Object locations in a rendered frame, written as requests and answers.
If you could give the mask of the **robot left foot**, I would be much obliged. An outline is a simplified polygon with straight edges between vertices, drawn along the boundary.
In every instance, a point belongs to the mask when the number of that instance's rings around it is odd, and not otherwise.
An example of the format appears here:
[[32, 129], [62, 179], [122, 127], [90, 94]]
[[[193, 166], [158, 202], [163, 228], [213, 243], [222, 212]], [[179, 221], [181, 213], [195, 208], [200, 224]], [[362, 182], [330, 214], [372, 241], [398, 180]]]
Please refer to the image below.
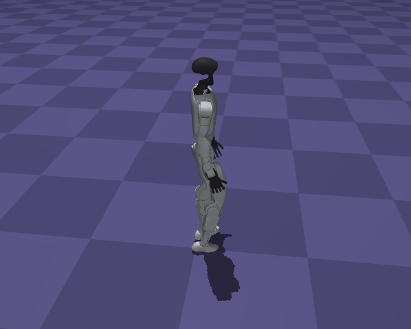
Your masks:
[[[212, 233], [212, 235], [216, 234], [217, 232], [219, 232], [219, 227], [218, 227], [218, 226], [216, 226], [216, 229], [215, 229], [215, 231]], [[202, 230], [199, 229], [199, 230], [197, 230], [197, 231], [195, 232], [194, 238], [197, 239], [197, 240], [201, 240], [201, 236], [202, 236]]]

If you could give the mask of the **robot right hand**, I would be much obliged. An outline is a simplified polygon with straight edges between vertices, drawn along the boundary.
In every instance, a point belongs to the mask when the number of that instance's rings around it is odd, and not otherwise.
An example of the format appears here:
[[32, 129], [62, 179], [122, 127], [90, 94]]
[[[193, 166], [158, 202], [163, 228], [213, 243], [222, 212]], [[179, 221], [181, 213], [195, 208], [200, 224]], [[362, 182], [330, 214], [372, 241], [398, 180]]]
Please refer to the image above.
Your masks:
[[[206, 174], [208, 180], [210, 181], [210, 188], [212, 189], [212, 193], [214, 194], [214, 188], [215, 188], [216, 193], [218, 193], [218, 190], [217, 190], [217, 189], [219, 189], [220, 192], [222, 191], [221, 188], [222, 188], [223, 190], [225, 190], [225, 187], [222, 185], [222, 183], [227, 184], [227, 182], [224, 181], [224, 180], [221, 180], [221, 179], [218, 177], [218, 175], [217, 175], [217, 173], [216, 173], [216, 171], [215, 171], [214, 168], [213, 168], [213, 170], [214, 170], [214, 172], [215, 172], [215, 174], [216, 174], [214, 177], [209, 178], [208, 175], [207, 175], [207, 173], [205, 173], [205, 174]], [[221, 188], [220, 188], [220, 187], [221, 187]]]

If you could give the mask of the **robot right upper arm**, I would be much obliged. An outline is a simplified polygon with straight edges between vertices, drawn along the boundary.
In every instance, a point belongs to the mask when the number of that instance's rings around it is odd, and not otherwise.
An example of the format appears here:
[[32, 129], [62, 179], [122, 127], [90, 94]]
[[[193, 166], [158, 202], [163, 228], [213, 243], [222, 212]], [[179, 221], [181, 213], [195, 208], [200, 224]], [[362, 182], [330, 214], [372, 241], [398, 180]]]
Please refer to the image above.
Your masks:
[[201, 100], [198, 106], [197, 111], [199, 121], [198, 121], [198, 131], [197, 131], [197, 144], [202, 140], [207, 140], [212, 144], [212, 140], [210, 137], [206, 136], [207, 133], [210, 131], [210, 123], [213, 115], [213, 106], [211, 101], [208, 100]]

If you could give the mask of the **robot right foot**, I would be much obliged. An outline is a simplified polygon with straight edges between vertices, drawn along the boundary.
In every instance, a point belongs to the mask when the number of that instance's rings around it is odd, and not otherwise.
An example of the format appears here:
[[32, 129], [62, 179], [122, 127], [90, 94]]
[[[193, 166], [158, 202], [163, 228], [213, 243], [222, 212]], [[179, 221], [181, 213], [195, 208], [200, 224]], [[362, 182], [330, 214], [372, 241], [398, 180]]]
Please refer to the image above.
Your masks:
[[[206, 244], [206, 243], [205, 243]], [[208, 246], [201, 246], [201, 241], [197, 241], [192, 245], [192, 250], [195, 252], [214, 252], [219, 248], [217, 244], [209, 243]]]

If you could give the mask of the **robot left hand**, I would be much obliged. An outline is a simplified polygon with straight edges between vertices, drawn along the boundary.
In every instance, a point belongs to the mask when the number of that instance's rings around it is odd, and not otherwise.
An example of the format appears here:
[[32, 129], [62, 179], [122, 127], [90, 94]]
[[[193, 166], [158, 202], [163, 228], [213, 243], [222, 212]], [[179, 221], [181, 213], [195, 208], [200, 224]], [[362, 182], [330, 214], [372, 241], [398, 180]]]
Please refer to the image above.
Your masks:
[[[216, 152], [216, 149], [218, 150], [219, 154], [222, 156], [222, 154], [221, 154], [221, 152], [220, 152], [220, 150], [219, 150], [218, 146], [220, 146], [220, 147], [221, 147], [221, 149], [224, 149], [224, 148], [223, 148], [223, 146], [222, 146], [220, 143], [218, 143], [218, 142], [215, 140], [215, 137], [212, 139], [212, 144], [211, 144], [211, 146], [212, 146], [212, 148], [213, 148], [213, 150], [214, 150], [214, 152], [215, 152], [215, 154], [216, 154], [217, 158], [219, 158], [219, 156], [218, 156], [218, 154], [217, 154], [217, 152]], [[214, 159], [216, 159], [216, 157], [215, 157], [215, 156], [214, 156]]]

